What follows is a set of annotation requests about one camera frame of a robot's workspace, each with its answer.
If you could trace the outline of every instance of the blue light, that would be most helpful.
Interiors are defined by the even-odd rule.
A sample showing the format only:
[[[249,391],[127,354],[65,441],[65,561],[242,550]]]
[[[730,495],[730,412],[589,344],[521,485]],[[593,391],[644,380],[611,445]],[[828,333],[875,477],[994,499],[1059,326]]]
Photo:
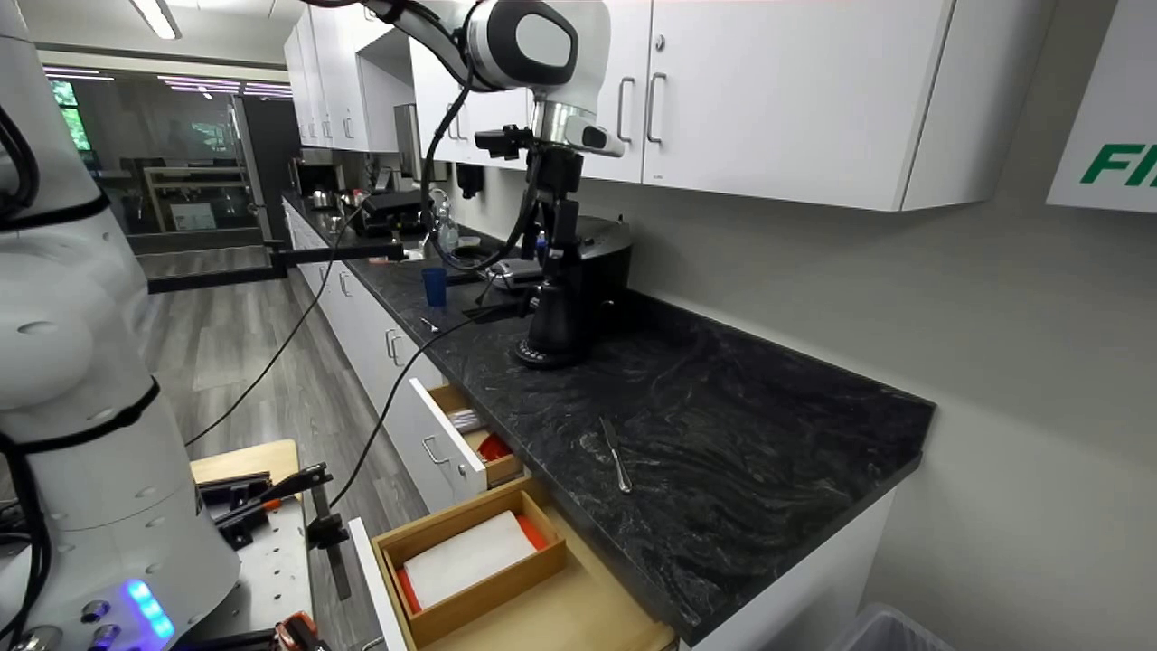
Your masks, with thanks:
[[[145,582],[130,582],[130,597],[141,604],[141,600],[148,600],[152,593],[148,593]]]
[[[174,637],[174,622],[170,622],[170,618],[152,622],[152,633],[163,637],[163,640],[170,640],[170,637]]]
[[[177,629],[174,629],[174,618],[166,615],[166,608],[159,608],[159,600],[152,597],[152,590],[145,582],[127,582],[141,618],[148,622],[148,629],[159,637],[159,640],[170,640]]]

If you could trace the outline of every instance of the white cabinet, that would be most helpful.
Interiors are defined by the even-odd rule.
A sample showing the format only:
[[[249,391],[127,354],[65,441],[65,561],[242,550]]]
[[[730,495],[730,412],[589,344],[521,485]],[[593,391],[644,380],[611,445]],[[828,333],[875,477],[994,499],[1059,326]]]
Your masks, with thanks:
[[[289,203],[286,221],[293,250],[325,246]],[[311,293],[322,289],[325,268],[329,264],[300,264]],[[437,365],[419,354],[419,344],[390,318],[390,311],[347,264],[329,268],[318,307],[376,416],[394,394],[383,430],[430,510],[481,495],[521,470],[513,456],[481,456],[488,430],[456,430],[448,412],[466,409],[466,398],[445,383]]]
[[[445,119],[448,105],[459,98],[459,83],[419,43],[409,43],[409,61],[412,61],[412,94],[419,109],[419,137],[427,156],[437,123]],[[445,130],[434,159],[521,170],[524,166],[521,159],[492,159],[484,148],[474,145],[474,134],[503,130],[510,123],[531,127],[528,90],[470,94],[456,123]]]
[[[900,210],[951,0],[654,4],[647,184]]]
[[[1049,7],[611,4],[600,123],[629,156],[586,177],[857,210],[983,199]]]
[[[286,40],[289,87],[304,145],[398,152],[394,105],[412,101],[409,65],[380,40],[401,40],[362,4],[307,7]]]
[[[586,156],[582,177],[644,181],[644,101],[651,72],[651,0],[615,0],[611,11],[611,58],[597,105],[597,123],[622,141],[622,156]]]
[[[318,51],[311,40],[311,11],[304,7],[289,40],[286,40],[286,69],[296,112],[296,134],[304,145],[322,141],[322,87],[318,87]]]

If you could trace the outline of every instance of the ceiling light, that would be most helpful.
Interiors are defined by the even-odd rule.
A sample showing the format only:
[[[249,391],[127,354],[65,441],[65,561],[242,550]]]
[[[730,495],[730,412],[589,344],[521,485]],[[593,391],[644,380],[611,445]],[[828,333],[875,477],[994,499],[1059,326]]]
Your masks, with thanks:
[[[163,0],[134,0],[141,18],[152,25],[159,40],[181,40],[177,22]]]
[[[286,98],[293,98],[293,90],[286,87],[286,83],[246,83],[246,90],[242,90],[246,98],[264,98],[264,101],[286,101]]]
[[[202,98],[231,98],[242,90],[239,80],[199,80],[199,76],[159,76],[177,94],[202,94]]]
[[[47,72],[47,80],[69,80],[69,83],[80,83],[80,80],[94,80],[94,83],[112,83],[112,76],[108,72],[98,72],[98,69],[43,69]]]

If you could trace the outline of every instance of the window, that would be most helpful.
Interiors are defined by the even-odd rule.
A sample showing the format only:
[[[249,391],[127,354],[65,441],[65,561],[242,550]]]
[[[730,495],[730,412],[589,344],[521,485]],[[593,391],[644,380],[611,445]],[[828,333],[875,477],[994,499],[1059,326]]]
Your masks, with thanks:
[[[239,134],[231,130],[231,123],[192,123],[192,134],[199,137],[199,145],[206,145],[217,156],[235,156]]]
[[[61,109],[65,130],[72,137],[72,148],[80,152],[80,159],[94,163],[94,145],[90,145],[87,127],[80,119],[80,105],[76,105],[72,83],[51,83],[51,98]]]

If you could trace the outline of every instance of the robotic arm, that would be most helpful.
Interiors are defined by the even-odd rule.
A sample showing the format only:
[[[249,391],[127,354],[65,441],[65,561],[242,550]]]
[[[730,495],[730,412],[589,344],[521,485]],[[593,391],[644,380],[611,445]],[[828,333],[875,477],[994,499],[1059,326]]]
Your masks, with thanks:
[[[535,134],[503,127],[481,134],[492,156],[528,148],[528,195],[517,235],[539,253],[542,286],[528,336],[513,358],[531,369],[571,365],[589,344],[589,304],[579,257],[582,156],[618,156],[618,145],[593,123],[607,72],[611,14],[604,0],[365,0],[383,22],[430,47],[470,90],[528,87],[539,105]]]
[[[611,51],[604,0],[365,0],[365,7],[430,47],[470,90],[528,87],[539,101],[539,141],[615,152],[593,127]]]

